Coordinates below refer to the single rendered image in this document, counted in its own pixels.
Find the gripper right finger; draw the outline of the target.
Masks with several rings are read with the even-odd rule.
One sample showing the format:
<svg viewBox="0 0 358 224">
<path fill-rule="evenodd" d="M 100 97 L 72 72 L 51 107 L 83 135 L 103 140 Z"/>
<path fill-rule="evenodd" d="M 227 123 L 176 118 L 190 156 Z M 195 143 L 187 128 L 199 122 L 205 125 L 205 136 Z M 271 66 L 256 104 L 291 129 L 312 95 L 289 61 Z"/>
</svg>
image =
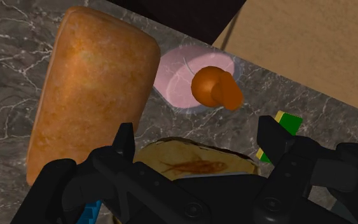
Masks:
<svg viewBox="0 0 358 224">
<path fill-rule="evenodd" d="M 255 224 L 351 224 L 310 201 L 313 186 L 327 188 L 358 222 L 358 143 L 330 150 L 260 116 L 257 144 L 274 169 L 254 201 Z"/>
</svg>

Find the pink round plate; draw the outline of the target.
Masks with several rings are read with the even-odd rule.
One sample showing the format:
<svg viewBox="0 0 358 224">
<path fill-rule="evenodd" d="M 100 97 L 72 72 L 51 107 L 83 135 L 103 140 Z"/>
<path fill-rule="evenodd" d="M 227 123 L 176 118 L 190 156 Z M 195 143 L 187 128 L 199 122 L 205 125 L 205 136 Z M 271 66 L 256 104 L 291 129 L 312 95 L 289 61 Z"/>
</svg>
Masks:
<svg viewBox="0 0 358 224">
<path fill-rule="evenodd" d="M 195 108 L 200 103 L 191 93 L 191 82 L 196 72 L 207 66 L 219 67 L 238 78 L 240 68 L 233 57 L 206 46 L 178 46 L 160 59 L 154 87 L 173 107 Z"/>
</svg>

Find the orange-brown mushroom-shaped object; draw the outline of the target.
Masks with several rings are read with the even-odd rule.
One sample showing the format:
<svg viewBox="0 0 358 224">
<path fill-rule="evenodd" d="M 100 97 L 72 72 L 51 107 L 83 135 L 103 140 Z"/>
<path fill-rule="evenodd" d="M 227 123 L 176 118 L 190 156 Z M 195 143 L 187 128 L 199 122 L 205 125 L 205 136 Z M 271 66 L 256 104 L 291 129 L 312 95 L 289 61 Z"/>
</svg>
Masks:
<svg viewBox="0 0 358 224">
<path fill-rule="evenodd" d="M 243 95 L 233 76 L 219 67 L 208 66 L 199 70 L 191 82 L 191 93 L 202 105 L 223 106 L 236 110 L 243 101 Z"/>
</svg>

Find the green and yellow block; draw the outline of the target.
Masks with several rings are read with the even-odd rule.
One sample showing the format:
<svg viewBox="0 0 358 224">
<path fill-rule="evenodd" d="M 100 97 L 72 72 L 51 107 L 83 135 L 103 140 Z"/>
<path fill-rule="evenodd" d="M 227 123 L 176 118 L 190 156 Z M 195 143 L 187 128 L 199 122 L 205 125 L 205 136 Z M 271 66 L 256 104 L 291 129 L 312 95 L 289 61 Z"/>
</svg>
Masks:
<svg viewBox="0 0 358 224">
<path fill-rule="evenodd" d="M 275 115 L 275 120 L 293 136 L 297 133 L 303 122 L 303 119 L 301 117 L 286 113 L 284 111 L 278 111 Z M 261 148 L 258 149 L 256 157 L 261 162 L 267 162 L 269 164 L 271 163 L 269 158 L 266 156 L 266 154 Z"/>
</svg>

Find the tan stone with fish fossil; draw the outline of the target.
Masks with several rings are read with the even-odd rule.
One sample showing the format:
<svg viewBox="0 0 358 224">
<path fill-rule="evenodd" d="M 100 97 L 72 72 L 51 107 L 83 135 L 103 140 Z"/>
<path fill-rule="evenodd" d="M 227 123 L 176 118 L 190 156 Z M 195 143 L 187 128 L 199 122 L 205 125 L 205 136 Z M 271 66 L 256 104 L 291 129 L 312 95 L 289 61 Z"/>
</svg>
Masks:
<svg viewBox="0 0 358 224">
<path fill-rule="evenodd" d="M 182 137 L 148 144 L 135 153 L 134 162 L 142 162 L 170 180 L 197 174 L 261 173 L 247 155 Z"/>
</svg>

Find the blue ridged object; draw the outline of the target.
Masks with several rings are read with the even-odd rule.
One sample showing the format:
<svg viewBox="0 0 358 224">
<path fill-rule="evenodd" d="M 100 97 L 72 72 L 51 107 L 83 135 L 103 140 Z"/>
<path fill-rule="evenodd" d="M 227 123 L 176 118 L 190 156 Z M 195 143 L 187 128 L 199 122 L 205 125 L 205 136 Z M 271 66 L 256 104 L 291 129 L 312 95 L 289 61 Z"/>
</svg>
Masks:
<svg viewBox="0 0 358 224">
<path fill-rule="evenodd" d="M 88 203 L 76 224 L 95 224 L 99 215 L 102 201 Z"/>
</svg>

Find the orange-brown bread loaf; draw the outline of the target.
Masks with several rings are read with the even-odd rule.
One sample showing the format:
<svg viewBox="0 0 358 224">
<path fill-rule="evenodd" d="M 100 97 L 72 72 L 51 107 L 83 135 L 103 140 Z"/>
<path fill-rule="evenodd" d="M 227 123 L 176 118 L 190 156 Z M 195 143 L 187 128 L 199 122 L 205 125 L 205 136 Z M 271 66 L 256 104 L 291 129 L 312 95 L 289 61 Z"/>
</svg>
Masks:
<svg viewBox="0 0 358 224">
<path fill-rule="evenodd" d="M 27 150 L 27 182 L 60 158 L 83 162 L 109 145 L 120 124 L 138 126 L 160 48 L 149 34 L 107 13 L 70 7 L 60 24 Z"/>
</svg>

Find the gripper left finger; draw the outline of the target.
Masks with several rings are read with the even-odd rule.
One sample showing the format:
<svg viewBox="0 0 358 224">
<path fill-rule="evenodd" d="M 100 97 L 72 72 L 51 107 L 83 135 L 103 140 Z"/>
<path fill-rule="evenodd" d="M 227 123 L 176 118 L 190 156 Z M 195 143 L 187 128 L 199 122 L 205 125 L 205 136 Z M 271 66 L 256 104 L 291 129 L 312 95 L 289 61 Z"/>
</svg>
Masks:
<svg viewBox="0 0 358 224">
<path fill-rule="evenodd" d="M 61 158 L 42 168 L 10 224 L 76 224 L 85 205 L 101 200 L 121 224 L 211 224 L 209 208 L 142 162 L 134 162 L 131 123 L 111 146 L 77 164 Z"/>
</svg>

